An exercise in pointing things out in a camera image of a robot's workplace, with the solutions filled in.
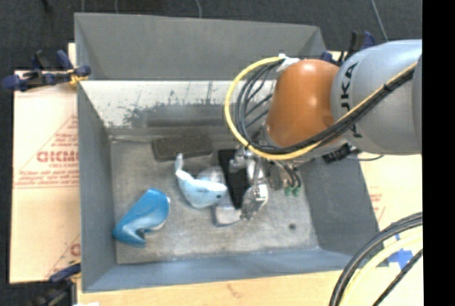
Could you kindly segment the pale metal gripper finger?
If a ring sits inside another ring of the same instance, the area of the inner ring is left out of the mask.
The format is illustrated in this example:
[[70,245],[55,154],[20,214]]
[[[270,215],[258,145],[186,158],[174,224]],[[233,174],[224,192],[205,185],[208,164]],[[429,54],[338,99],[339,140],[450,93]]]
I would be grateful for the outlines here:
[[241,219],[245,221],[250,220],[256,212],[256,205],[257,192],[250,187],[242,197]]
[[253,186],[253,205],[252,212],[259,212],[262,207],[268,202],[268,188],[266,184],[258,184]]

